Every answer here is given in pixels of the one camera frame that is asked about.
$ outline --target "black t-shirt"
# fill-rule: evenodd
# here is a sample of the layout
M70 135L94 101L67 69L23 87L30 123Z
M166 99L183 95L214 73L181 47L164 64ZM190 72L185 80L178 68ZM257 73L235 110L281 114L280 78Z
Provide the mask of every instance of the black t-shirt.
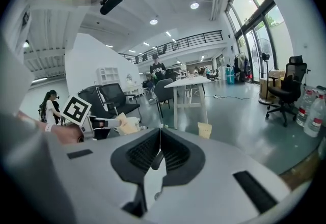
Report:
M157 65L156 64L151 65L150 72L155 73L157 77L157 81L160 81L165 79L165 75L162 74L162 70L166 71L165 65L159 62Z

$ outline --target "black microphone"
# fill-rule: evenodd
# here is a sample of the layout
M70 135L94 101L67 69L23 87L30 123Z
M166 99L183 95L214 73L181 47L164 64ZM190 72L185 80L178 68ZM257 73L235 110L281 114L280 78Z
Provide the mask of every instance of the black microphone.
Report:
M120 4L122 1L124 1L124 0L102 0L101 5L103 5L103 6L100 9L100 13L102 15L106 15L112 9L114 9L118 4Z

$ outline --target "chair headrest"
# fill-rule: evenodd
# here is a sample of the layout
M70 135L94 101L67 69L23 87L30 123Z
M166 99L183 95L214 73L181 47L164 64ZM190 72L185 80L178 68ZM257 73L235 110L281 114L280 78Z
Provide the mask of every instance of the chair headrest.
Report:
M301 63L303 63L302 55L297 55L297 56L294 56L294 57L290 57L289 58L289 63L290 64L301 64Z

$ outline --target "wristband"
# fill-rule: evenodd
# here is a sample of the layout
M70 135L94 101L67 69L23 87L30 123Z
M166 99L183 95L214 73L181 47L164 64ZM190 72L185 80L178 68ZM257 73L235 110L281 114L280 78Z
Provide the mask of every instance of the wristband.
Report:
M51 132L52 126L53 126L53 124L47 124L46 127L45 127L45 131L46 132Z

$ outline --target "standing fan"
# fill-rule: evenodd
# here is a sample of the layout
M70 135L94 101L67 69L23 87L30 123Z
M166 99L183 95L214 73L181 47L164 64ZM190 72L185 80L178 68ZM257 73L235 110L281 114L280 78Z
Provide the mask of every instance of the standing fan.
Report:
M259 103L270 105L272 101L268 101L268 85L269 85L269 72L274 68L274 62L273 58L270 59L270 57L273 57L273 53L271 51L271 45L270 42L267 39L258 39L257 42L255 42L253 49L251 51L251 57L253 60L253 65L256 68L257 71L259 71L259 74L267 74L267 84L266 84L266 98L259 98Z

